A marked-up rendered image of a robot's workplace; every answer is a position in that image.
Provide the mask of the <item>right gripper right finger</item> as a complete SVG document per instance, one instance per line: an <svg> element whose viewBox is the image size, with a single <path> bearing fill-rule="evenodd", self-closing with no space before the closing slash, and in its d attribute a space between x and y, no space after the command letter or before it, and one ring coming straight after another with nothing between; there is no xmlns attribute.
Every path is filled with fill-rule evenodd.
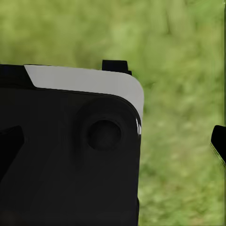
<svg viewBox="0 0 226 226"><path fill-rule="evenodd" d="M212 133L211 142L226 163L226 127L216 125Z"/></svg>

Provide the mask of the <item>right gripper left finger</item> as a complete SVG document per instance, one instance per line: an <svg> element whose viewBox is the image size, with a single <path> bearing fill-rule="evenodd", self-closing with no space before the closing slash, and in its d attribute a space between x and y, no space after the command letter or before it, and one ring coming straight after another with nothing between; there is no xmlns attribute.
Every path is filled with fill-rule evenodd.
<svg viewBox="0 0 226 226"><path fill-rule="evenodd" d="M20 125L0 130L0 182L23 145L24 133Z"/></svg>

